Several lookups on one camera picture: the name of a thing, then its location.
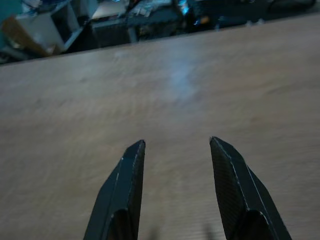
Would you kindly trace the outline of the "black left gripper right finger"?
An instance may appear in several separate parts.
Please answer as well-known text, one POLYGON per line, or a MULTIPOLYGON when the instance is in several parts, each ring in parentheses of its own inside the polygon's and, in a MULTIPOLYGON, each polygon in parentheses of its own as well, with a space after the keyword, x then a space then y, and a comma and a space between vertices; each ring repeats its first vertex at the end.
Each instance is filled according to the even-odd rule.
POLYGON ((226 141, 209 142, 217 203, 226 239, 290 240, 267 188, 226 141))

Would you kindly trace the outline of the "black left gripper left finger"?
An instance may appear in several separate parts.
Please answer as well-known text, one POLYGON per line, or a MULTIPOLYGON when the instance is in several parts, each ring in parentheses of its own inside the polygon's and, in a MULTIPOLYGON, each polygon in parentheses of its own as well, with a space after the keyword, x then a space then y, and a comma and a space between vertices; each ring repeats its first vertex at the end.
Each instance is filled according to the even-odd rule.
POLYGON ((85 240, 138 239, 146 143, 130 145, 100 188, 85 240))

